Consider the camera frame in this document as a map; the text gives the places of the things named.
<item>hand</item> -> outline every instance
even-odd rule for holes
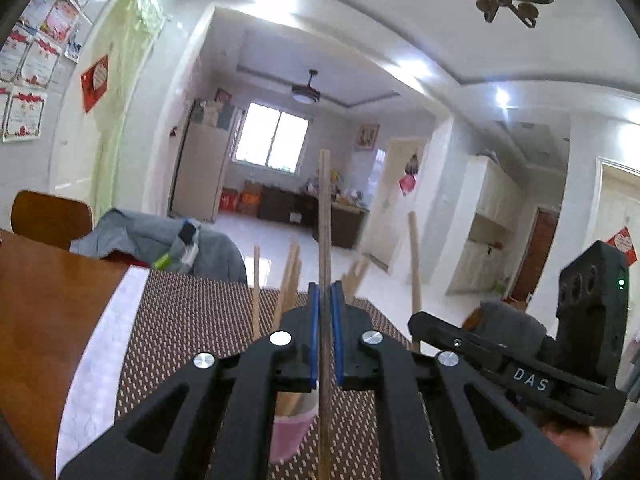
[[[573,430],[549,423],[542,428],[542,433],[575,462],[585,480],[591,478],[591,462],[598,451],[598,441],[593,428]]]

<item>brown patterned table mat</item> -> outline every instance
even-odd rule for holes
[[[260,330],[270,330],[278,291],[260,290]],[[306,293],[297,304],[306,303]],[[369,313],[373,326],[410,347],[409,341],[367,300],[354,304]],[[189,359],[201,351],[221,358],[243,351],[252,341],[251,289],[239,283],[152,270],[142,295],[120,376],[116,420],[132,410]],[[271,480],[317,478],[318,418],[297,455],[272,464]],[[377,480],[378,436],[372,392],[332,387],[332,478]]]

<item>brown wooden chair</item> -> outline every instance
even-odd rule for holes
[[[68,251],[72,240],[94,228],[91,209],[84,202],[22,190],[11,209],[11,229],[17,235]]]

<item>silver screw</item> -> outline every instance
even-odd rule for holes
[[[460,358],[455,352],[447,350],[438,354],[438,361],[445,366],[451,367],[457,365],[460,362]]]
[[[276,346],[286,346],[291,343],[291,334],[289,332],[285,332],[284,330],[278,330],[269,336],[269,341],[271,344]]]
[[[211,368],[215,362],[216,358],[208,352],[201,352],[193,358],[193,364],[195,367],[202,368],[203,370]]]
[[[362,340],[369,345],[379,345],[382,343],[382,334],[377,330],[367,330],[362,334]]]

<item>white floor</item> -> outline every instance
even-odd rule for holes
[[[308,282],[318,282],[318,244],[307,229],[276,222],[266,222],[248,216],[220,213],[214,228],[227,234],[238,246],[242,256],[250,257],[247,277],[253,281],[254,245],[260,245],[260,259],[270,260],[271,269],[266,282],[260,270],[260,285],[278,288],[289,251],[290,240],[295,238],[300,244],[302,274],[300,289],[306,290]],[[358,257],[356,251],[340,248],[332,249],[332,280],[339,280],[347,272],[352,261]],[[399,283],[375,265],[369,266],[357,296],[368,299],[403,334],[409,337],[407,322],[411,316],[411,287]],[[422,309],[447,322],[459,326],[473,309],[479,306],[480,297],[456,295],[434,298],[430,288],[422,287]]]

